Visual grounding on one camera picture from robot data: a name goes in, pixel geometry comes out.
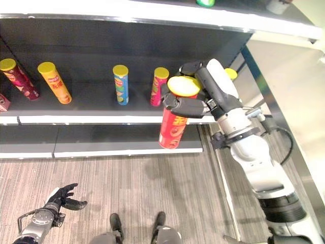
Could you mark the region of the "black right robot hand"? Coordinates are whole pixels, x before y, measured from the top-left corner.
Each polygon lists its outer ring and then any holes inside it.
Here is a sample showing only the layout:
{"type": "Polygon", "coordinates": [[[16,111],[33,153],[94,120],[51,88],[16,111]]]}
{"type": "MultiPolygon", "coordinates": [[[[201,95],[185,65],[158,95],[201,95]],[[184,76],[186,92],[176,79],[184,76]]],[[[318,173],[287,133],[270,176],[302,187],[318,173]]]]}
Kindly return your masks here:
{"type": "Polygon", "coordinates": [[[215,120],[222,117],[245,117],[238,92],[226,71],[216,59],[190,62],[180,66],[175,78],[195,78],[202,89],[201,99],[172,94],[167,86],[162,90],[162,103],[172,114],[187,118],[202,118],[211,113],[215,120]]]}

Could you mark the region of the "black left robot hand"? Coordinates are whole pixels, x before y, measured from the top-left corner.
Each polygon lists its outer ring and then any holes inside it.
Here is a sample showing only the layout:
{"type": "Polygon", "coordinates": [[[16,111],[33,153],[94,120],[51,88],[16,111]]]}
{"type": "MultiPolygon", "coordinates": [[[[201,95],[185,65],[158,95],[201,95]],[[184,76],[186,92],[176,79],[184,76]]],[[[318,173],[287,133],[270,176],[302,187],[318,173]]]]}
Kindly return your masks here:
{"type": "Polygon", "coordinates": [[[82,210],[88,202],[72,199],[74,195],[72,190],[77,186],[78,183],[73,183],[61,188],[55,188],[46,200],[44,207],[49,208],[52,206],[57,212],[59,212],[61,207],[73,211],[82,210]]]}

